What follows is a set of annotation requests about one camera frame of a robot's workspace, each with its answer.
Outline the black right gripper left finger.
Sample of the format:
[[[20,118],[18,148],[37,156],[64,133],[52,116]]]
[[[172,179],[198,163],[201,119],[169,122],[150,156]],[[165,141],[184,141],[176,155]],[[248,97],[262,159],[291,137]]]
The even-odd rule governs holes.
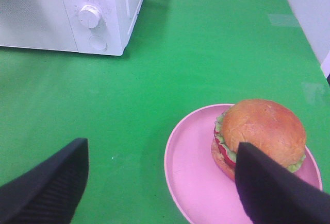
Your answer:
[[[89,174],[86,138],[1,186],[1,223],[70,223]]]

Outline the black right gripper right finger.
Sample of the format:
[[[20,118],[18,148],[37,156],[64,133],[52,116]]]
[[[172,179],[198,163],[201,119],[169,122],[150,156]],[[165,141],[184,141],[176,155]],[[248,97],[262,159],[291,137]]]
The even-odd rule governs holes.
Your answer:
[[[235,184],[252,223],[329,223],[329,194],[248,142],[238,147]]]

